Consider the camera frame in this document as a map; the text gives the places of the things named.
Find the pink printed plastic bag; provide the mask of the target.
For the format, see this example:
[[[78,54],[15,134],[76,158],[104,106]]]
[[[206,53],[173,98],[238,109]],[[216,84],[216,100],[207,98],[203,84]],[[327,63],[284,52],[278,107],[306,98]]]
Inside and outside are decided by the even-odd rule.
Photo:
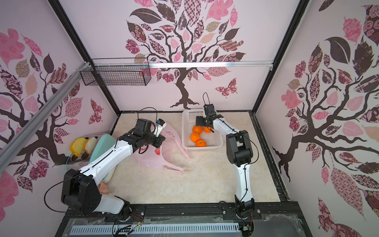
[[[146,152],[143,154],[139,154],[138,152],[134,153],[133,156],[135,160],[139,166],[157,170],[169,170],[183,174],[183,168],[170,163],[172,152],[175,148],[179,148],[185,158],[190,158],[189,153],[182,146],[182,141],[178,132],[167,123],[166,127],[162,130],[161,135],[163,135],[166,140],[160,148],[149,147],[148,149],[142,149],[142,151]]]

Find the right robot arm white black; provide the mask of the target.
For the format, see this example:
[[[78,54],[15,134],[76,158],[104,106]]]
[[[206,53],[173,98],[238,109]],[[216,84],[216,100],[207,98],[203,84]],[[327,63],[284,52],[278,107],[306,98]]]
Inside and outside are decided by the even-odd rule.
[[[240,218],[245,219],[255,209],[250,184],[253,148],[248,132],[234,128],[221,115],[197,116],[195,124],[210,127],[225,136],[227,158],[236,171],[235,211]]]

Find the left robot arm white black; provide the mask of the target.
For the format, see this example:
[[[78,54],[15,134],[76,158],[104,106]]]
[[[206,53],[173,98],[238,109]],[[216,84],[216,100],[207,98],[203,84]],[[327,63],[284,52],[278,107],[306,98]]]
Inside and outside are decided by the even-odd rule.
[[[117,139],[97,160],[80,170],[70,169],[65,173],[61,201],[82,214],[94,212],[109,214],[118,220],[130,217],[130,203],[119,197],[100,193],[98,185],[121,161],[150,146],[160,148],[165,137],[161,134],[166,127],[162,119],[152,122],[137,119],[130,131]]]

